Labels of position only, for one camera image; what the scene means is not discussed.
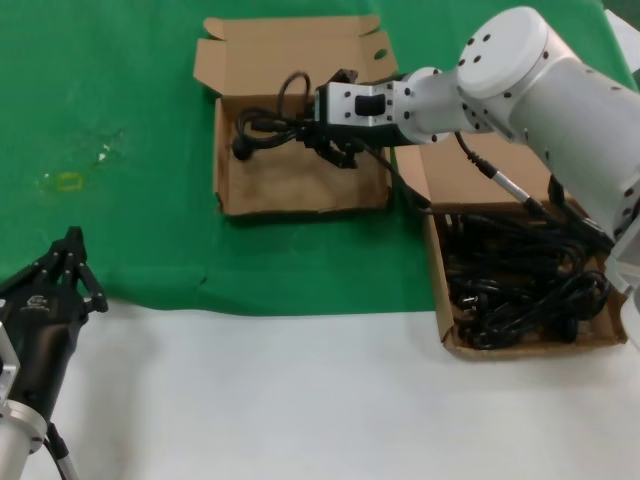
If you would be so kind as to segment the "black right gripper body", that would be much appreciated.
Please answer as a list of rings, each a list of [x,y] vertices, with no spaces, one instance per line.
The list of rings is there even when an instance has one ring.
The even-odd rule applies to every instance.
[[[359,140],[373,148],[399,147],[413,145],[401,132],[397,125],[353,126],[337,125],[321,122],[304,122],[305,144],[310,147],[336,146],[349,144]]]

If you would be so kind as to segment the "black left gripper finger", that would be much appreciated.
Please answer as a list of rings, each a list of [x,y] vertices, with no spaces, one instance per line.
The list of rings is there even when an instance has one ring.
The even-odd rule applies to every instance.
[[[45,254],[1,283],[1,298],[8,300],[20,289],[38,285],[61,284],[75,287],[75,252],[76,228],[70,227],[66,235],[54,241]]]
[[[81,282],[88,294],[84,301],[84,309],[87,314],[92,312],[106,313],[109,309],[104,289],[98,282],[93,271],[87,264],[87,252],[84,244],[83,231],[79,226],[68,229],[64,239],[64,267],[63,284],[68,284],[77,289],[77,283]]]

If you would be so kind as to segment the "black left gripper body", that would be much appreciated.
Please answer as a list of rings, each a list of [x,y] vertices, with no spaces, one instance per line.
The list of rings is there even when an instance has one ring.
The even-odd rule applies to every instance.
[[[1,321],[20,363],[9,398],[49,418],[87,320],[84,299],[69,286],[38,284],[5,300]]]

